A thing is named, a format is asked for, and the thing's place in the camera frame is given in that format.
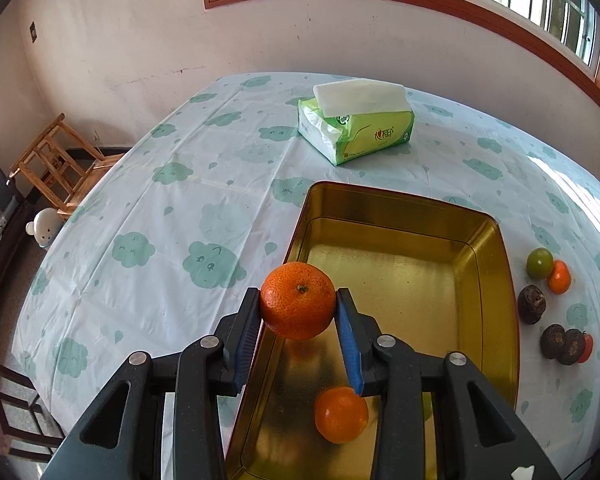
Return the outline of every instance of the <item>white toy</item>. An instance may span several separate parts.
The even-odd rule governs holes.
[[[40,211],[33,222],[27,224],[26,231],[36,239],[40,247],[46,250],[63,225],[64,220],[58,212],[52,207],[48,207]]]

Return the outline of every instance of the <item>white tissue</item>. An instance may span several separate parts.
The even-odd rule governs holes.
[[[314,95],[325,117],[411,110],[404,86],[373,79],[349,79],[316,85]]]
[[[532,480],[535,468],[536,466],[534,465],[529,467],[520,466],[513,473],[511,473],[511,478],[513,478],[513,480]]]

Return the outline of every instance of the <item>green citrus fruit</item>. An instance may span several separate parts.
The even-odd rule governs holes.
[[[534,280],[544,280],[554,270],[554,257],[544,247],[534,249],[526,259],[526,273]]]

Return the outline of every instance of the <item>gold metal tray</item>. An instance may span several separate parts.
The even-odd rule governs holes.
[[[286,261],[322,269],[348,287],[361,313],[416,351],[468,355],[513,406],[518,318],[509,262],[493,218],[471,209],[367,187],[318,182]],[[379,399],[356,440],[330,444],[314,426],[314,400],[347,384],[334,323],[291,341],[264,329],[229,444],[232,480],[368,480]],[[435,478],[433,420],[425,424],[427,477]]]

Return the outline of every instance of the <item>floor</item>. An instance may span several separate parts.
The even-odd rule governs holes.
[[[44,203],[36,204],[36,208],[41,208],[41,206],[44,207]],[[39,247],[33,237],[24,238],[23,243],[18,247],[18,251],[13,257],[9,272],[0,286],[0,364],[19,373],[22,373],[22,367],[11,354],[11,342],[13,341],[20,309],[45,254],[45,251]],[[27,391],[25,388],[9,381],[1,381],[0,389],[15,397],[31,398],[29,390]],[[36,431],[29,413],[11,406],[5,406],[5,412],[12,426],[26,431]],[[58,430],[52,425],[48,416],[39,418],[39,421],[46,434],[58,435]],[[24,443],[14,444],[14,446],[45,452],[44,448]],[[38,480],[45,469],[45,464],[42,463],[30,462],[11,456],[6,459],[14,473],[21,480]]]

